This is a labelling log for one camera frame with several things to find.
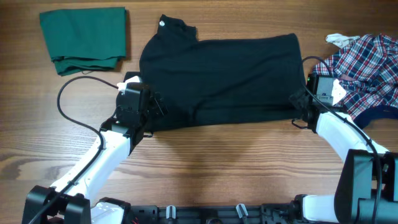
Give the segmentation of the black t-shirt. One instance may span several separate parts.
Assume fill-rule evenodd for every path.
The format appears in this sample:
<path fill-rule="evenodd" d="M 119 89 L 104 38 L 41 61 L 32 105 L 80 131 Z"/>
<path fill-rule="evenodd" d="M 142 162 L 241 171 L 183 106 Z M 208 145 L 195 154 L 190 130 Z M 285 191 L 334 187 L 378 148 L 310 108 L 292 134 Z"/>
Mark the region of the black t-shirt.
<path fill-rule="evenodd" d="M 265 39 L 198 40 L 183 20 L 161 16 L 137 76 L 159 93 L 167 115 L 154 131 L 293 119 L 289 98 L 304 83 L 295 34 Z"/>

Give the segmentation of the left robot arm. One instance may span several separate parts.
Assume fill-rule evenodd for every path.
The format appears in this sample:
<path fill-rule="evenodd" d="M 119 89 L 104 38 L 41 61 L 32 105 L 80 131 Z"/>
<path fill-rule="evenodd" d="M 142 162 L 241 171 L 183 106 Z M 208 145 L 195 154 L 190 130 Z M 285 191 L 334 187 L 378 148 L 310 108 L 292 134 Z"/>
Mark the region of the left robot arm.
<path fill-rule="evenodd" d="M 23 223 L 127 223 L 130 204 L 92 202 L 113 170 L 143 138 L 147 124 L 167 114 L 159 93 L 138 82 L 118 83 L 116 114 L 96 130 L 97 139 L 76 165 L 50 187 L 36 185 L 25 200 Z"/>

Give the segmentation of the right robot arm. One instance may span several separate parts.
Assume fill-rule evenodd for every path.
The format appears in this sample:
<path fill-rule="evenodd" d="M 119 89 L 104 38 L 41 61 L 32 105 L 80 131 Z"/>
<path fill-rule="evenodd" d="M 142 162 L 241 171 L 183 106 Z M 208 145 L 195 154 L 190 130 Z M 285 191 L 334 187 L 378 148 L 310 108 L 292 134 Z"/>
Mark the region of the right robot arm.
<path fill-rule="evenodd" d="M 306 128 L 343 161 L 333 195 L 299 195 L 296 218 L 322 223 L 397 223 L 397 154 L 373 141 L 333 105 L 331 76 L 309 75 L 290 96 Z"/>

